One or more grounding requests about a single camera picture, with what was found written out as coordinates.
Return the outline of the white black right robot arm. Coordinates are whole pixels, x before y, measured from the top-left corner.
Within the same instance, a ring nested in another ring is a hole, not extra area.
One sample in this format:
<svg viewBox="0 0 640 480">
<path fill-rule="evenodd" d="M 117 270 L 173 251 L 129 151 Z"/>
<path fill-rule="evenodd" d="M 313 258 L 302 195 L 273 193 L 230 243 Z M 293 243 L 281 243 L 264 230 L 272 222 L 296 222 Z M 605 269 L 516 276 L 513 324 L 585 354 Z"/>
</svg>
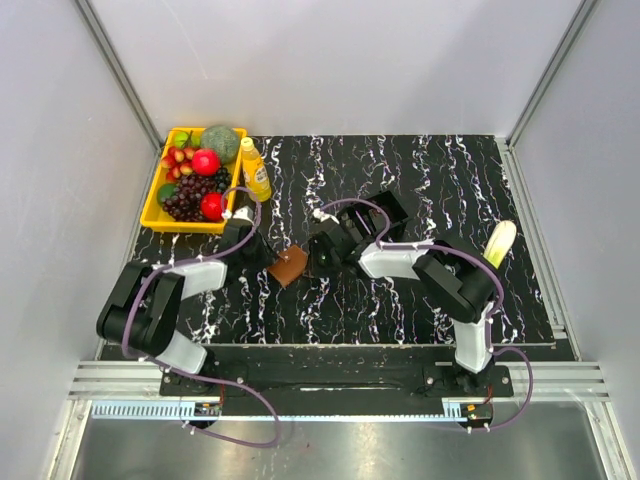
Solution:
<svg viewBox="0 0 640 480">
<path fill-rule="evenodd" d="M 504 299 L 495 266 L 459 238 L 391 243 L 362 236 L 357 227 L 319 211 L 314 222 L 308 243 L 313 276 L 349 272 L 360 278 L 420 282 L 429 300 L 453 322 L 457 388 L 475 396 L 489 386 L 487 324 Z"/>
</svg>

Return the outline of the brown leather card holder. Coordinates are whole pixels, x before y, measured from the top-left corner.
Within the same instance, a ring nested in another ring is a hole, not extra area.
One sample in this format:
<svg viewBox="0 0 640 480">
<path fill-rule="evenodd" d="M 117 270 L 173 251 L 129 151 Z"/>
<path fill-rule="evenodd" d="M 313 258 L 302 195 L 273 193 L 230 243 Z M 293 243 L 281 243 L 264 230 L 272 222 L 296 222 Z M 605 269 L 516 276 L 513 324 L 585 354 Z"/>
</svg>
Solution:
<svg viewBox="0 0 640 480">
<path fill-rule="evenodd" d="M 292 245 L 278 254 L 276 262 L 267 272 L 283 287 L 288 287 L 306 270 L 308 254 L 298 245 Z"/>
</svg>

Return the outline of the black plastic card box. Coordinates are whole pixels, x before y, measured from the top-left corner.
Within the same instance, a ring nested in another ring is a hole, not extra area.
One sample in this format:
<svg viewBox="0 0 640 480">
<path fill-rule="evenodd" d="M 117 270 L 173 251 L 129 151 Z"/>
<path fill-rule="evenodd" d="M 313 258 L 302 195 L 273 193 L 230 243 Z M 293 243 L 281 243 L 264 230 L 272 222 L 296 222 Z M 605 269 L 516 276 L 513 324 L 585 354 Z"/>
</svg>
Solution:
<svg viewBox="0 0 640 480">
<path fill-rule="evenodd" d="M 390 221 L 389 230 L 383 240 L 400 242 L 404 237 L 409 214 L 395 194 L 390 190 L 380 191 L 367 198 L 367 201 L 383 210 Z M 350 232 L 357 232 L 357 239 L 363 239 L 365 236 L 375 239 L 386 226 L 386 220 L 378 209 L 361 202 L 347 203 L 339 210 L 338 219 Z"/>
</svg>

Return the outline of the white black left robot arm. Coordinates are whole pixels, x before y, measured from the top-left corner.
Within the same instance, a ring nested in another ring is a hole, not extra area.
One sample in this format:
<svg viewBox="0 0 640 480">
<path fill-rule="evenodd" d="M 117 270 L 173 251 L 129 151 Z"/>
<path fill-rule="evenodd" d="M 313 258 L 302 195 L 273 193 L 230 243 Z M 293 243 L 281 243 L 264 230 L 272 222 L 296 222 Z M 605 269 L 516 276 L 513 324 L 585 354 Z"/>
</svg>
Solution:
<svg viewBox="0 0 640 480">
<path fill-rule="evenodd" d="M 226 222 L 218 251 L 209 257 L 157 267 L 128 262 L 97 319 L 98 336 L 182 371 L 182 383 L 193 394 L 212 391 L 215 355 L 177 330 L 180 305 L 268 266 L 274 254 L 255 227 L 259 220 L 249 206 L 236 210 Z"/>
</svg>

